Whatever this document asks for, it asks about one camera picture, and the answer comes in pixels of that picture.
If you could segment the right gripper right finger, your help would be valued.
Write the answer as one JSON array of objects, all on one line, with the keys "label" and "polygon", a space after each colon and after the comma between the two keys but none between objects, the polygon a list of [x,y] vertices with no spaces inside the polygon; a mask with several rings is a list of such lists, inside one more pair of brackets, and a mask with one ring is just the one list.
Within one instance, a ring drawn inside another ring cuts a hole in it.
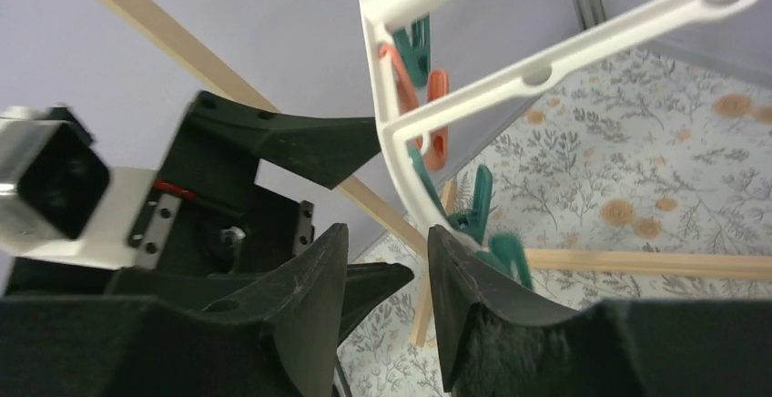
[{"label": "right gripper right finger", "polygon": [[768,396],[767,300],[602,300],[573,310],[428,234],[438,356],[454,396]]}]

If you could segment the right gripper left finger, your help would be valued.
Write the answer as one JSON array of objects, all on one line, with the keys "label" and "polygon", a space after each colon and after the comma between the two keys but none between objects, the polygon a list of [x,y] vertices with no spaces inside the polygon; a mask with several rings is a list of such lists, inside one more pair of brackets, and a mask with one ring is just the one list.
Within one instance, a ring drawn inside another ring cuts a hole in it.
[{"label": "right gripper left finger", "polygon": [[257,276],[17,259],[1,300],[1,393],[327,396],[347,248],[336,224]]}]

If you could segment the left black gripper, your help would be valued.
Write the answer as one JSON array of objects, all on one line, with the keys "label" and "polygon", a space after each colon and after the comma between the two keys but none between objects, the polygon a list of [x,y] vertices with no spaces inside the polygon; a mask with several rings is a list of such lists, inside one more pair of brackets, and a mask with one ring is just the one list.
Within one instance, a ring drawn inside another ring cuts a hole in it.
[{"label": "left black gripper", "polygon": [[[140,269],[190,277],[273,270],[313,240],[313,206],[259,186],[260,160],[334,189],[380,152],[372,117],[271,113],[200,91],[151,169],[149,196],[180,204],[156,267]],[[350,264],[338,343],[413,279],[399,263]]]}]

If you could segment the white plastic clip hanger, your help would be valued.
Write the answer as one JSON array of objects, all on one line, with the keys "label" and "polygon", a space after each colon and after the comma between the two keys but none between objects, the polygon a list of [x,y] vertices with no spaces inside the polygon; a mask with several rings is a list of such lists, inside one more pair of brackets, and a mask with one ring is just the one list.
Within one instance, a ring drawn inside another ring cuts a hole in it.
[{"label": "white plastic clip hanger", "polygon": [[515,97],[538,96],[571,72],[684,25],[707,23],[748,9],[759,0],[653,0],[609,22],[520,60],[430,104],[401,112],[391,61],[380,54],[394,30],[450,0],[359,0],[371,92],[381,152],[392,183],[409,211],[397,214],[374,197],[359,204],[371,217],[413,249],[444,216],[413,171],[409,144],[438,128]]}]

